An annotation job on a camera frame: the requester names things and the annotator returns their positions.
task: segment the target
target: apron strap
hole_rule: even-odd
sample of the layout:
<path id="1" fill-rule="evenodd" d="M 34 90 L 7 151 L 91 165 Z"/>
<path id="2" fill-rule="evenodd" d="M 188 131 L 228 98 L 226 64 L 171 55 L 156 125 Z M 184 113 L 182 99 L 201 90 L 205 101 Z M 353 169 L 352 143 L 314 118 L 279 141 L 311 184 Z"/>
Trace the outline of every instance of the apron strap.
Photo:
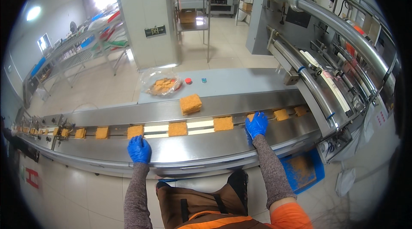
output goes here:
<path id="1" fill-rule="evenodd" d="M 182 221 L 184 223 L 189 220 L 189 210 L 188 210 L 188 200 L 187 199 L 180 200 L 180 208 L 182 211 Z"/>
<path id="2" fill-rule="evenodd" d="M 219 195 L 219 194 L 213 194 L 213 197 L 215 198 L 215 201 L 216 201 L 216 203 L 217 203 L 217 205 L 218 205 L 218 208 L 219 208 L 220 213 L 221 213 L 221 214 L 229 214 L 229 213 L 226 211 L 226 207 L 224 206 L 223 201 L 222 201 L 222 199 L 220 198 L 220 195 Z"/>

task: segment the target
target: gloved hand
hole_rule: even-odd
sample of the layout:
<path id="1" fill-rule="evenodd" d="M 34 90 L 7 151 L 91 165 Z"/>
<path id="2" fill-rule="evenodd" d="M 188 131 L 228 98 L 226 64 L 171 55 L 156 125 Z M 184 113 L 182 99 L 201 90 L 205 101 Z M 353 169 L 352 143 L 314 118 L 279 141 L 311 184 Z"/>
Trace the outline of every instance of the gloved hand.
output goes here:
<path id="1" fill-rule="evenodd" d="M 265 116 L 263 112 L 256 112 L 252 122 L 249 120 L 249 118 L 246 118 L 246 130 L 248 130 L 248 133 L 250 134 L 252 139 L 254 139 L 258 134 L 262 134 L 264 136 L 266 133 L 267 125 L 267 116 Z"/>
<path id="2" fill-rule="evenodd" d="M 127 151 L 131 157 L 133 163 L 149 163 L 150 156 L 152 155 L 152 150 L 147 140 L 143 139 L 141 135 L 135 136 L 129 141 L 127 146 Z"/>

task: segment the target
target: grey sleeve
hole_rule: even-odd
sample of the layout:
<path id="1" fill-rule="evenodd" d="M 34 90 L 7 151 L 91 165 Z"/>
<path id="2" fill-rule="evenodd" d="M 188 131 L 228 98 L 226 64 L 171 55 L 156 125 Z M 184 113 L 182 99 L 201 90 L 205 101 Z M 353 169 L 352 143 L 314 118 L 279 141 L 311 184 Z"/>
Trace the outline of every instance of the grey sleeve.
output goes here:
<path id="1" fill-rule="evenodd" d="M 293 193 L 291 185 L 286 178 L 285 169 L 276 156 L 275 152 L 267 144 L 265 137 L 258 134 L 252 144 L 256 147 L 259 155 L 260 170 L 262 171 L 263 180 L 265 181 L 267 202 L 266 207 L 269 209 L 275 201 L 287 197 L 297 198 Z"/>
<path id="2" fill-rule="evenodd" d="M 124 198 L 124 228 L 152 229 L 147 209 L 147 173 L 149 165 L 140 162 L 133 164 L 133 175 Z"/>

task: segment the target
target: packaging machine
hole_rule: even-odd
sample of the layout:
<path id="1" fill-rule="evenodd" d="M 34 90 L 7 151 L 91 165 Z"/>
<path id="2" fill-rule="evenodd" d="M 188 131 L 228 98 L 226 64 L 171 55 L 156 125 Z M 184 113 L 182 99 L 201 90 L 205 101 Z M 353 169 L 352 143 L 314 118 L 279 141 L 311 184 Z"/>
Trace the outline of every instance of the packaging machine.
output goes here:
<path id="1" fill-rule="evenodd" d="M 285 14 L 272 11 L 282 7 L 287 13 L 284 24 L 279 21 Z M 342 45 L 338 36 L 347 44 Z M 364 65 L 351 55 L 349 45 Z M 254 0 L 246 46 L 252 54 L 273 55 L 281 67 L 193 72 L 208 77 L 208 84 L 193 80 L 157 101 L 147 101 L 142 93 L 136 105 L 33 117 L 21 124 L 25 129 L 18 135 L 63 164 L 131 176 L 127 128 L 143 125 L 152 148 L 148 176 L 182 178 L 258 165 L 244 126 L 246 116 L 256 111 L 268 115 L 266 138 L 279 157 L 317 148 L 326 164 L 351 144 L 352 133 L 363 125 L 371 105 L 385 103 L 388 113 L 393 108 L 393 66 L 353 26 L 311 0 Z M 179 98 L 193 92 L 201 97 L 201 111 L 183 116 Z M 295 107 L 309 112 L 297 116 Z M 289 119 L 274 119 L 273 112 L 279 109 L 286 109 Z M 213 118 L 229 115 L 234 129 L 214 132 Z M 188 135 L 168 137 L 168 124 L 183 121 Z M 107 139 L 95 138 L 101 126 L 109 126 Z M 56 127 L 68 129 L 69 135 L 53 135 Z M 37 135 L 31 128 L 47 128 L 49 134 Z M 74 138 L 80 128 L 86 129 L 85 139 Z"/>

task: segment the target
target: brown apron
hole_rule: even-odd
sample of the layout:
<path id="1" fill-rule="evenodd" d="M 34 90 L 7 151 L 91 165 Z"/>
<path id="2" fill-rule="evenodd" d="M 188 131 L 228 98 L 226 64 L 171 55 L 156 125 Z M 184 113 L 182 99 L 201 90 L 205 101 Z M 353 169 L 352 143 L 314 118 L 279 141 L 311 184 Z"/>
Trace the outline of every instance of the brown apron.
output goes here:
<path id="1" fill-rule="evenodd" d="M 189 220 L 194 222 L 193 219 L 209 214 L 247 216 L 238 195 L 228 183 L 212 193 L 178 187 L 161 187 L 157 191 L 157 198 L 165 229 L 180 227 Z"/>

